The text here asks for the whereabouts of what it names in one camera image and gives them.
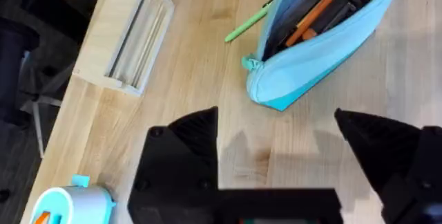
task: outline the zipper pull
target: zipper pull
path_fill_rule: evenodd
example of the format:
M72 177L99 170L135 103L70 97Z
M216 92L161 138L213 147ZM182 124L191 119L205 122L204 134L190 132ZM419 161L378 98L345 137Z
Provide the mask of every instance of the zipper pull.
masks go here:
M264 62L258 61L255 58L254 54L250 54L250 55L244 56L241 59L241 64L245 69L252 71L254 69L260 68L264 64Z

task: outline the wooden desk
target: wooden desk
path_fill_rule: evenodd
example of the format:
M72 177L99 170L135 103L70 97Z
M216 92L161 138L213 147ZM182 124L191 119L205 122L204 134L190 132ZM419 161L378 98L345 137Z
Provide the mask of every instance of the wooden desk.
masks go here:
M442 1L394 0L376 34L284 112L253 103L245 91L240 58L256 49L261 23L223 41L267 0L173 1L144 97L70 80L22 223L40 193L68 185L73 174L109 188L119 203L112 223L131 223L126 202L148 128L213 105L220 107L221 187L335 187L346 223L382 223L379 199L333 112L442 125Z

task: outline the gray carpet floor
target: gray carpet floor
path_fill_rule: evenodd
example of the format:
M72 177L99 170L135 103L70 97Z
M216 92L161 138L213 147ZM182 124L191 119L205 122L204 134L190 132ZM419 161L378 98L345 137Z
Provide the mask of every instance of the gray carpet floor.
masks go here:
M65 1L87 17L92 14L96 2L96 0ZM36 69L38 88L51 79L51 76L44 72L45 69L60 71L77 59L79 45L38 18L29 15L19 5L19 0L0 0L0 17L26 24L40 34L40 45L30 54L30 61ZM66 85L49 96L61 100ZM33 93L31 90L29 75L21 75L17 106L29 100L30 96L26 92ZM58 108L40 105L39 109L46 146ZM9 189L12 192L5 203L0 203L0 223L20 222L40 162L33 122L25 130L0 123L0 189Z

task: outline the green pen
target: green pen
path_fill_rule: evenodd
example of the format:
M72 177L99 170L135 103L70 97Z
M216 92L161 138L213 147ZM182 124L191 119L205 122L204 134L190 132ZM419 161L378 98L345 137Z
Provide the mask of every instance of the green pen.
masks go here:
M231 41L235 39L237 36L241 35L244 31L246 31L248 28L250 28L252 25L256 24L257 21L260 21L261 18L263 18L267 12L269 11L269 7L271 5L271 2L268 3L266 6L261 8L261 10L256 13L254 16L249 18L245 23L243 23L240 27L236 28L232 33L227 35L226 39L224 41Z

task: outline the pencil case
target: pencil case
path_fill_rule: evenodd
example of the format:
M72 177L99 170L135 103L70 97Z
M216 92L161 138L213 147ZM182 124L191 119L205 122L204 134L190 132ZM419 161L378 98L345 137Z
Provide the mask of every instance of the pencil case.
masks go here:
M268 56L284 29L300 19L299 10L318 0L273 0L261 30L257 51L242 58L249 70L249 97L283 111L345 61L380 23L392 0L370 0L330 30Z

